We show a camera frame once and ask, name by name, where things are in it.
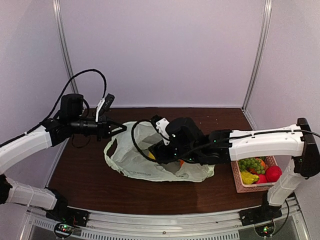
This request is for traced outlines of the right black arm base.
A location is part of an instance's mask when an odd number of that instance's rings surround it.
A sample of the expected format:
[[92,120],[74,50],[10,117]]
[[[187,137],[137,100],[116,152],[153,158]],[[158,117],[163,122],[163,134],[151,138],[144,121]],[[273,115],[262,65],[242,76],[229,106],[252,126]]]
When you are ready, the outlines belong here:
[[239,212],[242,226],[258,225],[270,221],[266,225],[256,226],[255,232],[260,237],[271,237],[276,233],[274,220],[282,216],[280,206],[271,206],[268,202],[267,193],[262,196],[261,206],[248,208]]

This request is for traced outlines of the light green plastic bag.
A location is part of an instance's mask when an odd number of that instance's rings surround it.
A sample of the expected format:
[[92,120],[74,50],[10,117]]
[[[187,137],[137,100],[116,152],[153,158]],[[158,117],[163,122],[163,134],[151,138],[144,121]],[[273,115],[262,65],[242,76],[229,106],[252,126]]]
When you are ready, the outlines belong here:
[[124,123],[127,130],[113,136],[104,148],[105,162],[113,170],[128,178],[151,182],[201,183],[214,176],[214,165],[179,162],[164,164],[146,159],[132,142],[131,130],[134,123]]

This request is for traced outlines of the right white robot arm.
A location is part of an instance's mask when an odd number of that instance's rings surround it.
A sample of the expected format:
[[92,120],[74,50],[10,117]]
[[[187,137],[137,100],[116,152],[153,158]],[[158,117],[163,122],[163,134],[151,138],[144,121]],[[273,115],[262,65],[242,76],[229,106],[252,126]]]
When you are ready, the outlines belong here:
[[297,124],[261,131],[218,130],[204,135],[189,117],[153,123],[162,140],[151,147],[153,160],[167,164],[183,160],[190,164],[217,165],[246,158],[290,156],[285,172],[268,190],[266,202],[256,210],[268,220],[303,179],[320,172],[318,145],[305,118]]

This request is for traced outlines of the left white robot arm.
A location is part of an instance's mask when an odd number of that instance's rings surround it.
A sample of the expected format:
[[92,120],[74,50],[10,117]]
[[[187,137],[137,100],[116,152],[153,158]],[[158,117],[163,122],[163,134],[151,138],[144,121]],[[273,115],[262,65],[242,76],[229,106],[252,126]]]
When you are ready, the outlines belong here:
[[51,210],[61,222],[72,218],[72,211],[66,207],[67,201],[57,193],[47,189],[19,183],[5,172],[31,155],[55,147],[74,135],[96,136],[97,141],[111,138],[127,130],[104,115],[110,109],[115,97],[107,94],[97,107],[93,118],[83,116],[83,106],[88,103],[81,94],[70,93],[62,96],[60,109],[53,118],[47,118],[38,126],[27,131],[0,147],[0,202],[14,203]]

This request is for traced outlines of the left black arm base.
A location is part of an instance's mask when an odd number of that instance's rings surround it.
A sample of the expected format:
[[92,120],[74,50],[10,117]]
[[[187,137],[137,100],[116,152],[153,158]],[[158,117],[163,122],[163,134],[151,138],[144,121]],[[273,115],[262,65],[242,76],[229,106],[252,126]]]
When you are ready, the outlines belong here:
[[57,199],[53,209],[44,209],[44,211],[47,218],[57,221],[53,228],[53,233],[58,239],[65,240],[75,230],[87,226],[89,217],[87,210],[72,208],[69,206],[68,200],[57,190],[47,187],[45,189],[52,192]]

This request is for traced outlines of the yellow lemon toy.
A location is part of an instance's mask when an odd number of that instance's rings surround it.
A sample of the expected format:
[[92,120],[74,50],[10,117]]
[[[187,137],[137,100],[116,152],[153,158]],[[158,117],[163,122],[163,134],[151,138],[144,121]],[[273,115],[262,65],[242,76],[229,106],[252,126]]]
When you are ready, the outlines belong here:
[[152,160],[152,161],[154,161],[156,158],[154,157],[154,155],[149,151],[148,152],[148,157]]

